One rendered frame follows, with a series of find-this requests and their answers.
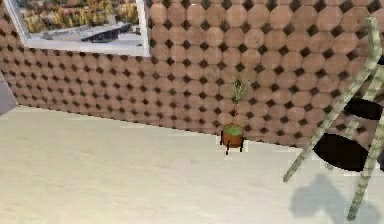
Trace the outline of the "house plant in brown pot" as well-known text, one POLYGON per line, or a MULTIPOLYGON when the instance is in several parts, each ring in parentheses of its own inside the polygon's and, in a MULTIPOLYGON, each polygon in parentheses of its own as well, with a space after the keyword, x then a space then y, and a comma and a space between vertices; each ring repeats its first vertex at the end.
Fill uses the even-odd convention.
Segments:
POLYGON ((238 105, 246 92, 247 87, 239 80, 234 79, 232 82, 233 118, 230 123, 226 124, 221 131, 220 144, 226 147, 225 154, 228 155, 231 149, 238 148, 243 151, 244 137, 243 128, 236 122, 238 116, 238 105))

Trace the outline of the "white framed window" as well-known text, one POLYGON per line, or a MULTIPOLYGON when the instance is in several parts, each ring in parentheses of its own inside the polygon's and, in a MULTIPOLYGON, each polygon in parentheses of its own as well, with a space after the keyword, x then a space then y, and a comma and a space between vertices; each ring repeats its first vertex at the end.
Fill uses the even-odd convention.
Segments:
POLYGON ((27 48, 150 55, 144 0, 2 0, 27 48))

